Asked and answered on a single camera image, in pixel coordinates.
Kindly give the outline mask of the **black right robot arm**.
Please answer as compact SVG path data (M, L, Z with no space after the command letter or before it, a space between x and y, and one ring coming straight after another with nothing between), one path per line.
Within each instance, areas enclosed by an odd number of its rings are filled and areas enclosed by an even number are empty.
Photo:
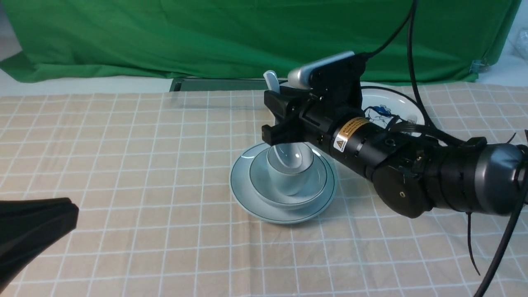
M437 207L507 216L527 204L527 147L467 141L401 121L383 128L362 105L369 53L343 52L295 69L290 87L264 92L277 124L262 127L274 146L307 142L372 182L396 213L417 218Z

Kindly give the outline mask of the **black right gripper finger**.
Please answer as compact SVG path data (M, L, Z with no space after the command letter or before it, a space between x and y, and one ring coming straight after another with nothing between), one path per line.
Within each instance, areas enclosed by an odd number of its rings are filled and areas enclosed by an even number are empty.
M284 120L274 126L262 126L262 141L270 146L302 143L313 132L314 128L303 120Z
M280 89L264 91L264 105L275 117L276 123L296 111L305 102L306 91L299 89Z

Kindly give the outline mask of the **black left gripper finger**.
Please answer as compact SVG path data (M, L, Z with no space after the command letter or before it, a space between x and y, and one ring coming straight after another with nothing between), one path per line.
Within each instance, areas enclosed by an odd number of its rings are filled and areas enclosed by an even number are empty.
M38 255L77 227L70 198L0 202L0 283L10 282Z

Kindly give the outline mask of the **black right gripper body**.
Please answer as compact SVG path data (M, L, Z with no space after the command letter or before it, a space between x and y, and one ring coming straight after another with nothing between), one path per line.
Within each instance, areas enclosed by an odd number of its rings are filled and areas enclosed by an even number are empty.
M285 118L311 125L314 132L306 142L338 161L357 160L365 133L372 129L365 116L338 115L345 107L361 106L360 78L367 60L368 54L358 53L314 70L305 102Z

